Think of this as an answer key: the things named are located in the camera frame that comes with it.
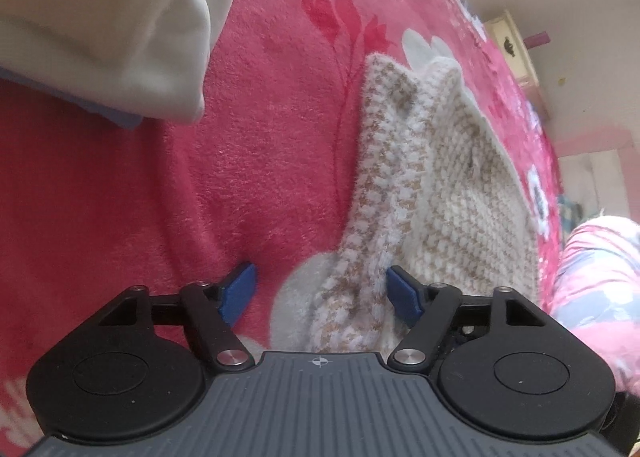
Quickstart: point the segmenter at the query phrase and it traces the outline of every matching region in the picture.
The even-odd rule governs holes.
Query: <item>red flower pattern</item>
[[[344,84],[345,98],[351,89],[353,82],[362,74],[364,58],[372,52],[386,53],[391,42],[386,39],[386,24],[378,23],[378,17],[374,16],[366,27],[362,28],[362,17],[353,0],[300,0],[302,10],[311,20],[324,38],[334,49],[338,68],[346,65],[346,72],[340,72]],[[335,41],[344,30],[350,42],[350,58],[347,61],[339,61]],[[356,46],[362,36],[362,48]],[[356,51],[362,50],[359,58]]]
[[[335,0],[335,11],[347,29],[353,47],[360,35],[362,20],[353,0]]]
[[[374,16],[364,28],[365,54],[373,51],[386,53],[391,42],[386,39],[386,25],[378,23],[378,17]]]

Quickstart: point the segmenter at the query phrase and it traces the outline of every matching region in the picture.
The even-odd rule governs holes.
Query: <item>wooden drawer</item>
[[[486,22],[484,28],[502,52],[518,85],[534,105],[540,119],[547,119],[545,98],[540,89],[536,69],[533,68],[527,48],[509,11],[505,11],[499,18]]]

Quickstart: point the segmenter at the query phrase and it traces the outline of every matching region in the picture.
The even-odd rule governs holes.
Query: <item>pink fleece blanket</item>
[[[0,451],[15,457],[38,438],[24,396],[34,360],[129,285],[172,293],[254,262],[258,289],[237,330],[277,345],[278,294],[293,291],[294,306],[296,269],[330,256],[345,225],[364,57],[406,64],[408,28],[450,47],[510,152],[540,217],[548,301],[556,160],[460,0],[235,0],[196,126],[146,120],[127,132],[0,82]]]

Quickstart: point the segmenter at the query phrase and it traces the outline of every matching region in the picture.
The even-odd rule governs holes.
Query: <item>white wall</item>
[[[601,210],[608,215],[630,216],[617,150],[571,155],[558,161],[564,193],[582,205],[585,216]]]
[[[640,146],[640,0],[468,1],[483,20],[508,8],[523,36],[548,32],[551,43],[530,56],[548,100],[552,140],[616,124]]]

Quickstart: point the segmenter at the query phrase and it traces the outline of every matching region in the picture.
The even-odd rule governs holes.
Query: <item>fuzzy fabric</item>
[[[466,294],[507,285],[537,301],[530,208],[460,65],[437,56],[411,72],[370,56],[363,113],[350,218],[316,297],[311,350],[393,350],[385,271],[394,264]]]

